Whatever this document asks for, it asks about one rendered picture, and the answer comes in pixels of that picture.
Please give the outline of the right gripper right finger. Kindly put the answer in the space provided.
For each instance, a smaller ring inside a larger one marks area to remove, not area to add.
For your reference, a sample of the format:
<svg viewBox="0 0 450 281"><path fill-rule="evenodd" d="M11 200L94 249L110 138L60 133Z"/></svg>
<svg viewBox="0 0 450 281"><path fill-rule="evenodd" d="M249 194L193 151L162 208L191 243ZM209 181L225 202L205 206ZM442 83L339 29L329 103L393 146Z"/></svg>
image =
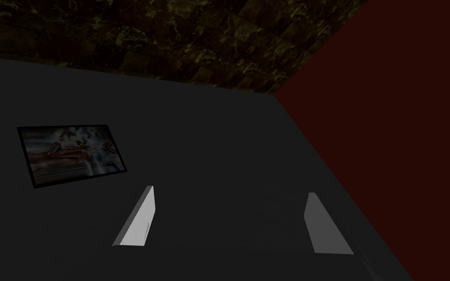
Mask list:
<svg viewBox="0 0 450 281"><path fill-rule="evenodd" d="M308 194L304 220L315 253L354 256L369 267L362 248L323 194Z"/></svg>

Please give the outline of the dark framed wall picture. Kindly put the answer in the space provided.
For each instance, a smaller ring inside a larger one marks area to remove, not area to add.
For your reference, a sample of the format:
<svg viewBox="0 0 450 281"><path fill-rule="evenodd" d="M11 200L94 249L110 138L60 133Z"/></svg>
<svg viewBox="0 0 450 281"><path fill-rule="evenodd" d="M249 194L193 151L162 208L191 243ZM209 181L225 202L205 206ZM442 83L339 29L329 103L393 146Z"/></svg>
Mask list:
<svg viewBox="0 0 450 281"><path fill-rule="evenodd" d="M17 132L35 189L127 172L106 124L20 126Z"/></svg>

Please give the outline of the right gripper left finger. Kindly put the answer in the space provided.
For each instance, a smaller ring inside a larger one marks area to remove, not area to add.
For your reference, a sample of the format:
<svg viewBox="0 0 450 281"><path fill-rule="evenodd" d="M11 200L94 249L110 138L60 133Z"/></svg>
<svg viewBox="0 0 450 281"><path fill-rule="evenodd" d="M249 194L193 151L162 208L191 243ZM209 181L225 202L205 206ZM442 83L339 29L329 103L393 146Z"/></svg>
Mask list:
<svg viewBox="0 0 450 281"><path fill-rule="evenodd" d="M112 245L144 246L155 212L154 186L148 185L121 213Z"/></svg>

